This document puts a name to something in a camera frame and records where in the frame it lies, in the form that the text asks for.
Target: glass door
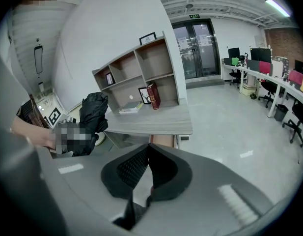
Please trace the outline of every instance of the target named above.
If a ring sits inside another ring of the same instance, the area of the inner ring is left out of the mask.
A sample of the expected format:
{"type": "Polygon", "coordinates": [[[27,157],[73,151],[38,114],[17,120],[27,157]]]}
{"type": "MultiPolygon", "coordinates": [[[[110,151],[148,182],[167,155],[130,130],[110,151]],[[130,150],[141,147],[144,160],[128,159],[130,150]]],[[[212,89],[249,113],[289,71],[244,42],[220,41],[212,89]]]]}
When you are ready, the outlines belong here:
{"type": "Polygon", "coordinates": [[[179,23],[173,25],[173,29],[180,48],[185,79],[220,74],[217,42],[210,22],[179,23]]]}

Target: long white table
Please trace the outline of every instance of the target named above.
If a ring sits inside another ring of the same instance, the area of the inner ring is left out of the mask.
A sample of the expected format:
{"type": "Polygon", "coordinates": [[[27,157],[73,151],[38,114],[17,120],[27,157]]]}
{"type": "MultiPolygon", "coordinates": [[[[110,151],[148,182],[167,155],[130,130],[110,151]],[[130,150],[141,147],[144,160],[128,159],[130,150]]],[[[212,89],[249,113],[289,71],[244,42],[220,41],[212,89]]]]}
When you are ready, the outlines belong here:
{"type": "Polygon", "coordinates": [[[272,117],[272,115],[273,115],[276,102],[279,98],[279,93],[280,93],[281,87],[283,87],[285,89],[284,95],[283,95],[283,98],[282,98],[282,102],[281,102],[282,104],[285,100],[285,97],[286,97],[287,93],[292,95],[298,101],[303,103],[303,92],[301,92],[300,90],[295,89],[295,87],[291,86],[289,82],[283,81],[283,79],[275,78],[275,77],[269,76],[267,74],[263,74],[263,73],[260,73],[260,72],[249,70],[246,66],[244,66],[244,67],[242,67],[242,66],[232,66],[232,65],[222,65],[222,66],[223,66],[224,69],[231,69],[231,70],[232,69],[237,69],[237,70],[242,71],[242,73],[241,73],[241,84],[240,84],[240,93],[242,93],[242,90],[243,90],[243,80],[244,80],[244,73],[243,72],[246,72],[246,73],[248,73],[252,76],[255,76],[258,79],[264,79],[264,80],[272,81],[272,82],[277,84],[277,90],[275,92],[274,102],[273,102],[273,104],[270,108],[270,111],[268,113],[269,118],[272,117]]]}

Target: exit sign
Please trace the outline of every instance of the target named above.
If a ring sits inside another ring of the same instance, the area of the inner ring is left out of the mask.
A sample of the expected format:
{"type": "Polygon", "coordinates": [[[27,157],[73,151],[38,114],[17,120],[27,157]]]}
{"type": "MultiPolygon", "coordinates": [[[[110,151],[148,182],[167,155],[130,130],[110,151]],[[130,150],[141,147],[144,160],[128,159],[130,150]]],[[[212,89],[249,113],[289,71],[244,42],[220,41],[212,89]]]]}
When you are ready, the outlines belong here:
{"type": "Polygon", "coordinates": [[[199,14],[196,15],[190,15],[190,18],[200,18],[199,14]]]}

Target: trash can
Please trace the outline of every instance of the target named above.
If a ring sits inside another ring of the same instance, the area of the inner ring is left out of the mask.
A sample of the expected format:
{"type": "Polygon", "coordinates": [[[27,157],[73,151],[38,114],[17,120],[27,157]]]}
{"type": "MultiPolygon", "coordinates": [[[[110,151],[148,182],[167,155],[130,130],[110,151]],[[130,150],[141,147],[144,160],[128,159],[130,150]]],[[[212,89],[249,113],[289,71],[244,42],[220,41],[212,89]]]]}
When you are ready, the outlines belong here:
{"type": "Polygon", "coordinates": [[[282,121],[288,111],[289,110],[286,106],[279,104],[277,107],[277,111],[275,112],[275,120],[282,121]]]}

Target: computer monitor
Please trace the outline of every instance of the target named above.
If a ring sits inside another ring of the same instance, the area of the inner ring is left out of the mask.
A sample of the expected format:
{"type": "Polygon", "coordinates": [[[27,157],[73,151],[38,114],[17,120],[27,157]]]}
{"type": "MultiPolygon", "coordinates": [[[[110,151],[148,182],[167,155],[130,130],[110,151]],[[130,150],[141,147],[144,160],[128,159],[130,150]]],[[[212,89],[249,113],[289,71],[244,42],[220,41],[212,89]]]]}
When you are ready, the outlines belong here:
{"type": "Polygon", "coordinates": [[[250,59],[271,63],[271,50],[267,48],[252,48],[250,59]]]}
{"type": "Polygon", "coordinates": [[[295,60],[294,70],[296,70],[297,72],[303,74],[303,62],[295,60]]]}
{"type": "Polygon", "coordinates": [[[229,52],[229,58],[238,58],[240,59],[240,48],[231,48],[231,49],[228,49],[228,52],[229,52]]]}

